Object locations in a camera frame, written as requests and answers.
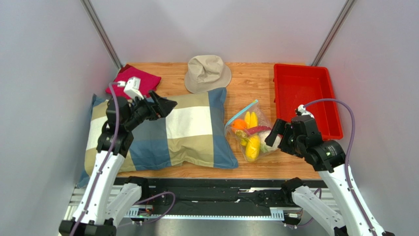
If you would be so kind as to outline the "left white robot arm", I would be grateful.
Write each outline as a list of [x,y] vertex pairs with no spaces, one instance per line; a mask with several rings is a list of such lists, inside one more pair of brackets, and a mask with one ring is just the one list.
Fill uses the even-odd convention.
[[115,236],[117,228],[129,209],[148,192],[148,181],[130,177],[117,196],[109,197],[129,148],[132,131],[145,120],[167,117],[177,102],[149,91],[151,100],[135,97],[128,101],[123,96],[108,101],[107,120],[104,122],[96,147],[94,168],[80,204],[70,220],[59,226],[62,236]]

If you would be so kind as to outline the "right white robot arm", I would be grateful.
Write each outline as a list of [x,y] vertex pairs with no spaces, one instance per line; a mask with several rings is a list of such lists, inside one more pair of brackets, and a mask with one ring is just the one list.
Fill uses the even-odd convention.
[[277,119],[265,142],[290,155],[303,158],[331,192],[338,211],[329,207],[298,177],[281,185],[280,199],[286,205],[297,205],[309,213],[330,236],[390,236],[373,216],[353,180],[346,154],[334,141],[324,141],[317,123],[310,115]]

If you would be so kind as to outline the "clear zip top bag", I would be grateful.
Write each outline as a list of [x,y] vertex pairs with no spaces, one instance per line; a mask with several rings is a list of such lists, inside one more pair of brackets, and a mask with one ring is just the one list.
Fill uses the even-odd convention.
[[281,136],[275,138],[273,146],[268,146],[265,141],[272,128],[272,123],[262,112],[256,99],[228,120],[224,132],[238,141],[246,162],[255,162],[278,150]]

